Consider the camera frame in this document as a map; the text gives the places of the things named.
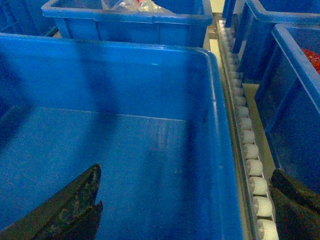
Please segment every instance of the blue plastic bin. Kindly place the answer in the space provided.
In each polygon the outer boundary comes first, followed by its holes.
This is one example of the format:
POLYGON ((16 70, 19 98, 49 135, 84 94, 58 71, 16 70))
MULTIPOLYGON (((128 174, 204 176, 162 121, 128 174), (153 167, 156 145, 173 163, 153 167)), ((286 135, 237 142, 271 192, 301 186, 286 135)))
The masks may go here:
POLYGON ((223 6, 222 17, 225 19, 225 27, 238 29, 244 9, 245 0, 226 0, 223 6))
POLYGON ((0 32, 44 36, 56 30, 53 19, 43 16, 46 0, 0 0, 0 32))
POLYGON ((277 24, 276 47, 255 99, 276 167, 320 194, 320 27, 277 24))
POLYGON ((97 240, 242 239, 216 58, 0 34, 0 229, 101 166, 97 240))
POLYGON ((261 81, 271 57, 275 24, 320 24, 320 0, 245 0, 233 48, 241 53, 244 81, 261 81))
POLYGON ((63 38, 203 46, 213 19, 209 0, 155 3, 176 14, 102 10, 101 0, 51 0, 42 10, 55 19, 63 38))

